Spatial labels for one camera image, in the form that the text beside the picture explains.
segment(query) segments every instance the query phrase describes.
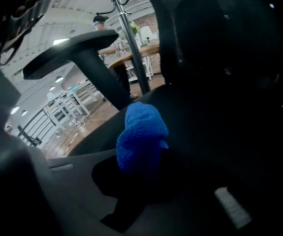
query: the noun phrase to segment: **desk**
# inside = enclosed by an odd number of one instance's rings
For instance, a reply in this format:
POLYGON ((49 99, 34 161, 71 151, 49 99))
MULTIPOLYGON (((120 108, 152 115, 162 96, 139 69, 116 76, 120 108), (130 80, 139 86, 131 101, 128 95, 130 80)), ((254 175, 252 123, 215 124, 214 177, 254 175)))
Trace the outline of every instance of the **desk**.
MULTIPOLYGON (((159 52, 160 44, 149 45, 139 49, 141 57, 150 56, 159 52)), ((108 65, 108 68, 116 68, 117 66, 124 65, 125 61, 132 59, 132 53, 126 53, 108 65)))

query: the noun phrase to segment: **wooden floor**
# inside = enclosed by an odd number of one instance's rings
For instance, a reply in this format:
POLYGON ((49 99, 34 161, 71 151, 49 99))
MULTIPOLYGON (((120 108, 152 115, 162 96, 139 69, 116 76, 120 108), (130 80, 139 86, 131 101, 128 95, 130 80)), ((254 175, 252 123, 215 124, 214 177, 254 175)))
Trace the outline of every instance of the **wooden floor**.
MULTIPOLYGON (((156 75, 151 81, 149 86, 151 90, 164 84, 164 78, 161 75, 156 75)), ((130 85, 131 92, 142 96, 141 89, 138 83, 130 85)), ((108 101, 99 101, 86 106, 90 115, 86 117, 79 126, 69 126, 65 123, 64 128, 66 131, 59 130, 58 134, 54 134, 43 147, 43 152, 46 158, 59 158, 68 156, 70 151, 77 146, 87 135, 93 132, 96 128, 101 126, 118 110, 112 106, 108 101)))

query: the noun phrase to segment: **coat rack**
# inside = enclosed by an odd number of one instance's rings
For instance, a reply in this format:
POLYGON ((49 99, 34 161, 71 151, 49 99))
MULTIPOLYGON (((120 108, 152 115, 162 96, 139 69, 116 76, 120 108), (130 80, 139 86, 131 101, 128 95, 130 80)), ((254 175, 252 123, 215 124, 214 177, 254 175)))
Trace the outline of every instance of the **coat rack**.
POLYGON ((148 80, 147 80, 147 76, 146 76, 146 72, 145 69, 143 68, 143 64, 142 64, 142 59, 134 38, 134 35, 132 33, 132 30, 130 28, 129 25, 129 20, 127 18, 127 14, 131 14, 131 12, 126 12, 123 8, 123 5, 126 5, 129 0, 126 0, 126 2, 122 3, 121 0, 111 0, 112 4, 114 6, 114 8, 109 11, 109 12, 98 12, 96 13, 97 15, 102 15, 102 14, 109 14, 112 13, 115 9, 118 10, 119 12, 119 20, 121 22, 122 28, 125 31, 125 34, 127 36, 127 41, 129 43, 130 49, 131 49, 131 53, 132 53, 132 57, 133 59, 131 60, 133 67, 135 68, 136 71, 136 76, 138 78, 138 82, 141 88, 141 91, 143 94, 146 94, 147 92, 150 91, 150 87, 148 84, 148 80))

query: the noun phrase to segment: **chair seat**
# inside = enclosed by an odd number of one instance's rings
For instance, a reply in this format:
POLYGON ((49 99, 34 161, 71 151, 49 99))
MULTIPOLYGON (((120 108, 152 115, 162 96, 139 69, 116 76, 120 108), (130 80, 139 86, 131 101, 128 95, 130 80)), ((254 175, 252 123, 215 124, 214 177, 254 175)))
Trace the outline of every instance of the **chair seat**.
MULTIPOLYGON (((232 92, 230 85, 194 87, 189 91, 163 85, 139 101, 160 112, 169 130, 166 141, 170 149, 206 165, 251 215, 266 216, 267 223, 271 222, 267 216, 273 209, 270 204, 283 197, 283 188, 276 188, 283 186, 283 107, 263 102, 250 90, 232 92)), ((126 108, 70 155, 115 148, 125 128, 125 113, 126 108)), ((277 204, 274 207, 283 210, 277 204)))

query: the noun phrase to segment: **ceiling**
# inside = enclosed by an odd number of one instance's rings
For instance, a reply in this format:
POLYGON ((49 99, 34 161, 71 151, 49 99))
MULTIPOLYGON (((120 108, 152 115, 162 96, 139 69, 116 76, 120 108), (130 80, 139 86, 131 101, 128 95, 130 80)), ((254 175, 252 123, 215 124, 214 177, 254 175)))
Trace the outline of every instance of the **ceiling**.
MULTIPOLYGON (((149 14, 152 5, 149 0, 130 0, 125 6, 132 12, 130 20, 149 14)), ((24 81, 21 70, 36 56, 53 45, 54 40, 69 38, 94 31, 93 17, 97 12, 110 11, 110 0, 52 0, 48 12, 44 18, 25 36, 23 43, 15 57, 1 69, 5 76, 15 85, 22 94, 18 105, 44 87, 50 87, 57 76, 65 76, 73 64, 67 64, 59 68, 42 80, 24 81)), ((119 27, 118 13, 115 10, 108 15, 109 28, 119 27)), ((4 54, 1 61, 7 59, 9 54, 4 54)))

